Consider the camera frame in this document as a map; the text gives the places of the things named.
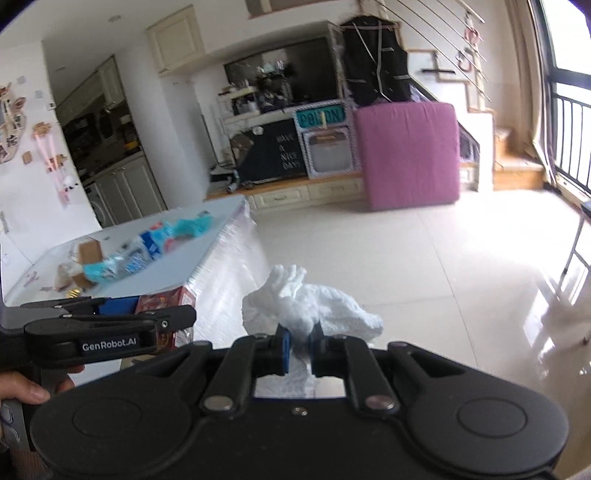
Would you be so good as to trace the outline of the person's left hand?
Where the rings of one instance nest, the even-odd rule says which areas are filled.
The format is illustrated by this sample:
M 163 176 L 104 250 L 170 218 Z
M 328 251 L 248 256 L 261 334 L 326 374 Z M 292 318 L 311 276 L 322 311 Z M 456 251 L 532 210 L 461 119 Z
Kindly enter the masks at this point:
M 65 380 L 55 387 L 55 393 L 71 390 L 75 387 L 69 374 L 78 374 L 85 370 L 85 366 L 76 366 L 68 369 Z M 29 405 L 40 405 L 50 399 L 50 393 L 37 383 L 27 379 L 21 373 L 14 371 L 1 372 L 0 375 L 0 399 L 18 400 Z

